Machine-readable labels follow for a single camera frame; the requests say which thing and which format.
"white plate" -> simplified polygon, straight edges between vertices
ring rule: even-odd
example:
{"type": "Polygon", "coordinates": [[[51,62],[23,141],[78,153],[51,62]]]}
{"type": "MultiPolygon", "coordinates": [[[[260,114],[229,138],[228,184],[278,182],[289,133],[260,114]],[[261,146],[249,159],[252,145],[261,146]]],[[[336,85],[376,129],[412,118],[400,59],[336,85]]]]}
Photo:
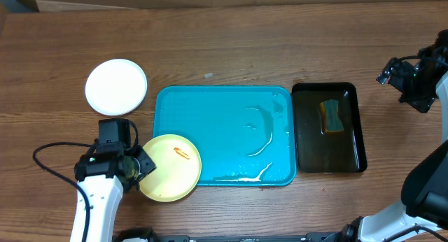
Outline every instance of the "white plate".
{"type": "Polygon", "coordinates": [[[143,70],[126,59],[108,60],[95,68],[85,84],[85,97],[98,113],[117,116],[143,101],[148,83],[143,70]]]}

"black tray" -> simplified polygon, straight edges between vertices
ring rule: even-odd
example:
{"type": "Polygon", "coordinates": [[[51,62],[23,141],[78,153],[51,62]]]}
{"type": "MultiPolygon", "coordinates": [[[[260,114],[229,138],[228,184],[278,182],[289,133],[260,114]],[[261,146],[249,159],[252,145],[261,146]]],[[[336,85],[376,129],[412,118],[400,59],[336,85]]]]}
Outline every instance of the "black tray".
{"type": "Polygon", "coordinates": [[[366,170],[367,158],[354,85],[299,83],[293,86],[292,98],[297,165],[301,171],[337,173],[366,170]],[[339,101],[339,118],[344,125],[344,131],[339,134],[318,132],[318,127],[322,126],[319,103],[328,99],[339,101]]]}

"orange food piece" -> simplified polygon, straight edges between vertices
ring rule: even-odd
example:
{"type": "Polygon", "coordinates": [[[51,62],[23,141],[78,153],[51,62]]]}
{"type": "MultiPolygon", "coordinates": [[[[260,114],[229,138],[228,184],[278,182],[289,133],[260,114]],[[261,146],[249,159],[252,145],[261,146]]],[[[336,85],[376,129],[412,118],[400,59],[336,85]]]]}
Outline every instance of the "orange food piece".
{"type": "Polygon", "coordinates": [[[187,155],[187,153],[185,153],[184,151],[182,151],[182,149],[180,148],[174,148],[174,151],[176,151],[176,153],[180,156],[182,156],[185,159],[190,159],[190,157],[187,155]]]}

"cable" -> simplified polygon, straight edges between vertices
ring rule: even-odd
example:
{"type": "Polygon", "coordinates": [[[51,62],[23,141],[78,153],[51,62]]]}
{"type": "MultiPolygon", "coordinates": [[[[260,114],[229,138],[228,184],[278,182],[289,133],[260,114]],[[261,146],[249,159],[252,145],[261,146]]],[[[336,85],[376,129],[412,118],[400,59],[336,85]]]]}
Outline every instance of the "cable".
{"type": "Polygon", "coordinates": [[[402,62],[403,60],[408,60],[408,59],[421,59],[421,60],[426,60],[426,61],[436,62],[436,63],[438,63],[438,64],[441,64],[441,65],[443,65],[443,66],[448,67],[448,64],[447,64],[447,63],[445,63],[445,62],[443,62],[443,61],[441,61],[441,60],[432,58],[432,57],[407,56],[407,57],[401,57],[401,58],[397,59],[396,63],[397,63],[397,62],[402,62]]]}
{"type": "Polygon", "coordinates": [[[399,232],[399,233],[393,235],[392,237],[390,237],[390,238],[388,238],[388,239],[386,239],[386,240],[383,240],[383,242],[391,242],[391,241],[394,241],[394,240],[396,240],[396,239],[398,239],[398,238],[401,238],[402,236],[404,236],[404,235],[406,235],[406,234],[409,234],[409,233],[411,233],[411,232],[419,233],[419,230],[423,230],[423,231],[429,232],[430,234],[434,235],[436,238],[440,239],[441,241],[443,241],[443,242],[448,242],[448,239],[444,238],[443,236],[441,236],[441,235],[438,234],[437,232],[434,232],[432,229],[429,229],[429,228],[427,228],[427,227],[423,227],[423,226],[421,226],[421,225],[416,225],[416,226],[414,226],[414,227],[411,227],[411,228],[408,228],[408,229],[406,229],[406,230],[403,230],[403,231],[401,231],[401,232],[399,232]]]}
{"type": "Polygon", "coordinates": [[[86,155],[91,155],[93,154],[93,152],[97,149],[99,144],[98,139],[96,138],[93,142],[93,144],[90,146],[89,150],[87,150],[87,152],[85,153],[86,155]]]}
{"type": "Polygon", "coordinates": [[[81,193],[81,195],[83,195],[84,202],[85,202],[85,223],[84,223],[83,238],[81,241],[85,242],[87,240],[87,233],[88,233],[89,221],[90,221],[90,203],[89,203],[89,199],[87,198],[86,193],[84,192],[84,190],[81,187],[79,187],[79,185],[77,183],[75,183],[74,181],[70,180],[69,178],[61,175],[58,172],[53,171],[52,169],[48,168],[47,166],[43,165],[36,157],[37,153],[39,151],[41,151],[42,149],[53,147],[56,145],[75,145],[75,146],[80,146],[80,147],[89,147],[90,148],[89,151],[91,151],[93,149],[93,146],[96,147],[96,142],[93,145],[83,144],[83,143],[72,143],[72,142],[56,142],[56,143],[50,143],[50,144],[38,147],[33,152],[33,160],[36,162],[37,165],[39,165],[43,170],[50,172],[52,175],[57,176],[58,178],[61,178],[62,180],[68,182],[70,185],[75,187],[81,193]]]}

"yellow plate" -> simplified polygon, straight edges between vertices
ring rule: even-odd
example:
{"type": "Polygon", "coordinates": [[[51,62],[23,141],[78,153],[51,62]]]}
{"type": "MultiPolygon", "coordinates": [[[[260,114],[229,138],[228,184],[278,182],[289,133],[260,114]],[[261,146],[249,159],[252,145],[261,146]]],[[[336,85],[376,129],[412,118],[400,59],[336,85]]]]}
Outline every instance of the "yellow plate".
{"type": "Polygon", "coordinates": [[[195,188],[202,163],[191,141],[166,134],[153,138],[143,149],[157,167],[140,182],[140,191],[147,197],[161,202],[176,201],[195,188]]]}

